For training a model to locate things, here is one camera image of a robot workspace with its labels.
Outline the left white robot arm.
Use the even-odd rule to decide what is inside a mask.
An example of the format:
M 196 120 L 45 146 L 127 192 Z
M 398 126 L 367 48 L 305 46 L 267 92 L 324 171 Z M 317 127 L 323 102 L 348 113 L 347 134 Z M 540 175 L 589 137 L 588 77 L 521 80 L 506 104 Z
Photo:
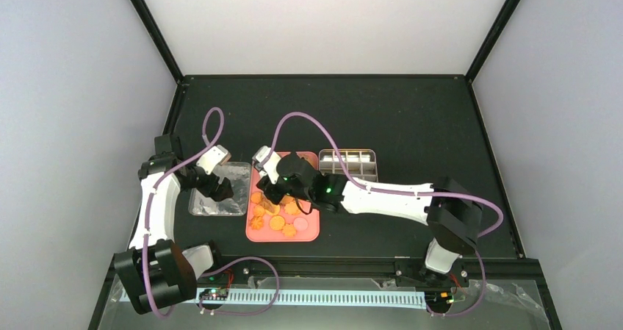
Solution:
M 196 189 L 214 201 L 233 197 L 231 182 L 214 170 L 230 153 L 208 145 L 190 159 L 181 157 L 178 136 L 154 139 L 155 153 L 138 170 L 142 201 L 127 251 L 114 255 L 115 272 L 135 312 L 162 317 L 161 309 L 193 299 L 201 274 L 215 263 L 211 243 L 186 250 L 174 241 L 176 203 L 183 190 Z

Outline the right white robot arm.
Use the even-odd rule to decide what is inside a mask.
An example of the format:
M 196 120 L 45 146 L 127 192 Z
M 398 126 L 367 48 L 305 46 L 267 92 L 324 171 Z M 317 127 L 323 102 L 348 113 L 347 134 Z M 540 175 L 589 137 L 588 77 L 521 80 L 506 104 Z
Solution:
M 418 265 L 426 284 L 439 284 L 457 258 L 476 252 L 483 205 L 467 194 L 431 183 L 382 184 L 323 173 L 297 154 L 280 156 L 267 146 L 255 153 L 253 166 L 260 175 L 256 186 L 274 204 L 289 196 L 319 212 L 386 215 L 427 226 L 433 239 Z

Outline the pink cookie tray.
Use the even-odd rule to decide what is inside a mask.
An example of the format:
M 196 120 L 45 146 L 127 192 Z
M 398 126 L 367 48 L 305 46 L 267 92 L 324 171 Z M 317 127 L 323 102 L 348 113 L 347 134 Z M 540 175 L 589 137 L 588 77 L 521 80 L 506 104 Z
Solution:
M 251 188 L 245 233 L 255 243 L 307 243 L 320 233 L 320 213 L 308 201 L 285 196 L 277 204 L 256 186 L 257 170 L 251 172 Z

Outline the pink round cookie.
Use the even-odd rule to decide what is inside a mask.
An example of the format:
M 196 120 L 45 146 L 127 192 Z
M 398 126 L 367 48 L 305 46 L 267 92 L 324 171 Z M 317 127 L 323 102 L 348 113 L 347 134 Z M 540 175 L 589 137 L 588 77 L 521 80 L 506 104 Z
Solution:
M 309 222 L 305 218 L 296 218 L 293 220 L 292 225 L 298 231 L 305 231 L 309 227 Z

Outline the beige compartment box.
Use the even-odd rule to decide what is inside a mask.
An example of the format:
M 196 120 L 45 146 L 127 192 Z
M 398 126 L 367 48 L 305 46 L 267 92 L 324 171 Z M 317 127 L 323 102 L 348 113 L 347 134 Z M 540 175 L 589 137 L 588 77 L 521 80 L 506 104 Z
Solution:
M 338 157 L 341 157 L 352 177 L 369 182 L 378 181 L 377 157 L 372 149 L 340 149 L 339 154 L 333 149 L 323 149 L 318 154 L 319 170 L 323 173 L 343 174 Z

